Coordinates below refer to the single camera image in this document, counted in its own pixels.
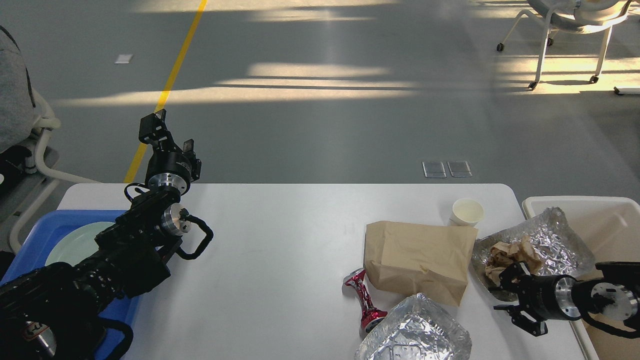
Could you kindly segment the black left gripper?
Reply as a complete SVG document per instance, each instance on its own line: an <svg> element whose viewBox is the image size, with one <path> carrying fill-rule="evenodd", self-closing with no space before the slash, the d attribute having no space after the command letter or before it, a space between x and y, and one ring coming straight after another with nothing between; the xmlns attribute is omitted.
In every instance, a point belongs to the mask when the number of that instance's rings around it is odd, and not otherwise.
<svg viewBox="0 0 640 360"><path fill-rule="evenodd" d="M194 139L183 142L182 152L166 124L167 110L160 109L141 118L138 139L151 146L153 153L145 174L147 188L173 187L186 194L191 182L201 178L202 161L194 151Z"/></svg>

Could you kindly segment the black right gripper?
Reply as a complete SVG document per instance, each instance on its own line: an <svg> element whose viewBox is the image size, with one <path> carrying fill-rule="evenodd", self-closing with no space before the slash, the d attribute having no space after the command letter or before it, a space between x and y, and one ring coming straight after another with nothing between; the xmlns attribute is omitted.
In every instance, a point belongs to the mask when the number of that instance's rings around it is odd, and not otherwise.
<svg viewBox="0 0 640 360"><path fill-rule="evenodd" d="M531 275L528 264L518 261L498 278L500 290L519 294L519 304L499 304L493 309L506 312L515 326L534 337L548 333L546 320L578 321L582 317L573 299L573 287L578 284L573 276Z"/></svg>

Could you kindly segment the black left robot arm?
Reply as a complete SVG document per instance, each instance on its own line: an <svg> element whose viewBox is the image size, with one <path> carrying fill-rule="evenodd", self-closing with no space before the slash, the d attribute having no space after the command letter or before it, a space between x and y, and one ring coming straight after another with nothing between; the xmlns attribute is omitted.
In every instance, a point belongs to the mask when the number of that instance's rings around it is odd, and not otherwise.
<svg viewBox="0 0 640 360"><path fill-rule="evenodd" d="M208 224L181 204L202 162L188 139L178 146L165 109L141 119L138 139L153 154L130 208L94 237L98 249L76 265L34 269L1 287L3 360L93 360L108 330L122 340L106 355L119 360L130 349L130 325L101 313L116 299L141 296L169 278L169 260L197 259L214 238Z"/></svg>

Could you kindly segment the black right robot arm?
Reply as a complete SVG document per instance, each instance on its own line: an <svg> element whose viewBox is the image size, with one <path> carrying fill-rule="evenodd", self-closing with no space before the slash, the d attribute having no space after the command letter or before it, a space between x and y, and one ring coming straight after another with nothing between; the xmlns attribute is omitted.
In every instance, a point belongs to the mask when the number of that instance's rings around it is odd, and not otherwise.
<svg viewBox="0 0 640 360"><path fill-rule="evenodd" d="M548 333L547 321L585 321L620 338L640 335L639 264L604 261L595 264L600 278L577 280L570 275L534 275L515 262L502 271L499 289L517 297L517 304L499 304L512 324L534 337Z"/></svg>

